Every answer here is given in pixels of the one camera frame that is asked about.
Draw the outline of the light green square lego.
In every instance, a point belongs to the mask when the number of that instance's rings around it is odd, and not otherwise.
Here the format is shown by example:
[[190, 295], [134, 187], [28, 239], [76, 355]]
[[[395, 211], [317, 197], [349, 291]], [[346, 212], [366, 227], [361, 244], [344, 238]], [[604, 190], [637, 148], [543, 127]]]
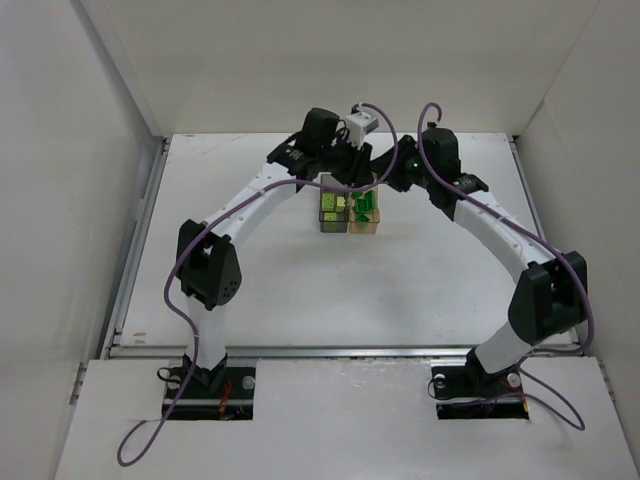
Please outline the light green square lego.
[[333, 193], [323, 193], [321, 196], [321, 210], [323, 212], [334, 212], [336, 208], [336, 195]]

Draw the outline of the dark green lego brick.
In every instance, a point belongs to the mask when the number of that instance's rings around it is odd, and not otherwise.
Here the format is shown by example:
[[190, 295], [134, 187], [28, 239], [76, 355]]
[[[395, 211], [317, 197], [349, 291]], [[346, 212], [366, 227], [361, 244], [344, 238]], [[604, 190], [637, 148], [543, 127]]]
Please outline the dark green lego brick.
[[354, 198], [353, 210], [357, 214], [369, 214], [377, 208], [376, 195], [374, 192], [367, 192]]

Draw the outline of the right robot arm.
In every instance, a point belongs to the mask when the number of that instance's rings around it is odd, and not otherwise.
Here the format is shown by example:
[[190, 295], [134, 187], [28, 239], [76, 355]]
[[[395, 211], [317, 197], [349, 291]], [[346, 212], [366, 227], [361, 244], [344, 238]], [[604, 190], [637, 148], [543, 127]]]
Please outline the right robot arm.
[[471, 349], [464, 365], [433, 373], [438, 399], [507, 392], [507, 377], [522, 358], [586, 320], [585, 259], [577, 252], [553, 253], [508, 215], [485, 182], [463, 172], [451, 130], [431, 124], [419, 139], [403, 136], [397, 148], [373, 160], [372, 170], [398, 192], [425, 189], [431, 203], [487, 248], [515, 283], [506, 323]]

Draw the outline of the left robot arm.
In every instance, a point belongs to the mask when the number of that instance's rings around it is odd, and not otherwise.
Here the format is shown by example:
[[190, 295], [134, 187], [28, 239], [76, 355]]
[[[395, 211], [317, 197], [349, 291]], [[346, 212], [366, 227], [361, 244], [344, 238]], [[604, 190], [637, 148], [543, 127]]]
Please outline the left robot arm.
[[238, 250], [282, 203], [310, 186], [348, 195], [374, 184], [372, 147], [366, 137], [379, 126], [376, 115], [355, 106], [341, 117], [312, 108], [302, 128], [276, 146], [249, 184], [209, 218], [185, 221], [178, 233], [176, 262], [166, 281], [187, 300], [166, 306], [189, 326], [180, 388], [214, 395], [226, 379], [223, 307], [238, 293], [242, 273]]

